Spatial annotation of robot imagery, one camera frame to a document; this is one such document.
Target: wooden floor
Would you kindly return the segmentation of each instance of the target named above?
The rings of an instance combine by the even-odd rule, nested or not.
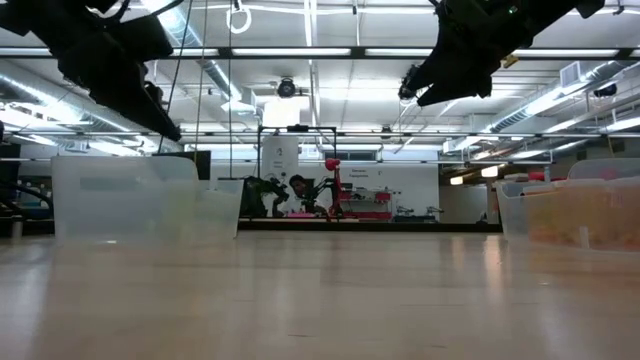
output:
[[[640,359],[640,257],[454,234],[0,246],[0,359]]]

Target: ceiling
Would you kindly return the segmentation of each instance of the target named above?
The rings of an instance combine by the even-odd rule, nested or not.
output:
[[[241,34],[231,34],[226,24],[228,1],[194,0],[191,25],[201,35],[206,46],[309,46],[305,35],[305,0],[250,1],[253,6],[252,22]],[[590,19],[570,14],[538,35],[533,48],[596,48],[638,47],[640,34],[640,0],[624,0],[626,12],[620,15],[598,14]],[[188,11],[189,0],[182,8]],[[607,1],[614,6],[616,1]],[[437,36],[437,18],[425,13],[426,0],[359,0],[360,14],[350,11],[351,0],[318,0],[317,21],[312,28],[312,46],[434,46]],[[327,12],[345,12],[328,15]],[[126,18],[131,19],[147,13],[143,3],[132,1]],[[242,26],[243,14],[234,15],[233,23]],[[0,46],[43,46],[35,37],[21,38],[0,30]],[[82,89],[65,81],[57,70],[55,60],[14,59],[11,61],[60,87],[84,95]],[[218,65],[227,73],[236,86],[250,88],[257,95],[258,104],[274,99],[273,84],[282,77],[292,77],[296,85],[308,94],[311,88],[311,71],[308,60],[219,60]],[[569,65],[568,61],[520,61],[509,69],[495,73],[494,92],[489,98],[467,98],[455,104],[443,103],[425,108],[406,109],[397,98],[401,78],[412,64],[412,60],[314,60],[317,73],[319,101],[316,124],[336,126],[342,130],[380,130],[383,125],[393,125],[402,131],[475,131],[477,116],[491,117],[516,106],[536,91],[557,81],[559,71]],[[177,79],[176,68],[179,65]],[[148,64],[149,79],[165,89],[165,100],[169,100],[170,88],[175,80],[176,91],[171,99],[170,116],[185,129],[234,130],[255,129],[255,116],[229,116],[221,105],[226,101],[216,85],[205,75],[193,60],[161,60]],[[312,124],[310,101],[301,114],[302,123]],[[549,110],[549,117],[557,121],[577,116],[584,112],[584,97],[577,97],[571,104]],[[542,131],[531,124],[531,132]],[[222,139],[204,139],[210,142],[226,142]],[[417,139],[416,143],[441,143],[443,139]]]

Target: white cylindrical machine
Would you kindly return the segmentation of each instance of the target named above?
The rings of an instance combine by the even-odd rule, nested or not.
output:
[[[284,182],[298,173],[298,138],[295,136],[267,136],[262,144],[261,176],[275,177]]]

